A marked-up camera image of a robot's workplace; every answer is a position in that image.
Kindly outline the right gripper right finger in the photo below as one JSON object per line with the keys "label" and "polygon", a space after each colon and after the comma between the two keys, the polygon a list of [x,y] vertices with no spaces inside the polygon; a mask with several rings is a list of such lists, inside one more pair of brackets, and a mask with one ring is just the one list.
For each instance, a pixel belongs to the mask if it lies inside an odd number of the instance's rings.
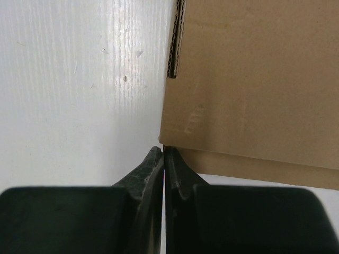
{"label": "right gripper right finger", "polygon": [[167,253],[334,253],[320,200],[302,188],[210,185],[166,147]]}

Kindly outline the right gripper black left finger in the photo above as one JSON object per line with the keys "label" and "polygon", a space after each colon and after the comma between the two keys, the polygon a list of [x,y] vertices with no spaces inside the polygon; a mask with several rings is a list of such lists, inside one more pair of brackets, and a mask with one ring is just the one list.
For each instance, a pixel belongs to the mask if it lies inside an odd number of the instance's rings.
{"label": "right gripper black left finger", "polygon": [[160,253],[164,155],[153,147],[112,186],[1,194],[1,253]]}

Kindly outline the brown cardboard box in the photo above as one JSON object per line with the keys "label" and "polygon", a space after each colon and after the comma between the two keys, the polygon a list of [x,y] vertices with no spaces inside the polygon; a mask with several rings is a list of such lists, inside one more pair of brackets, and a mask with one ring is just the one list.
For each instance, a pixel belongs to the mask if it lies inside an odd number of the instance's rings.
{"label": "brown cardboard box", "polygon": [[338,1],[175,1],[159,140],[201,174],[338,189]]}

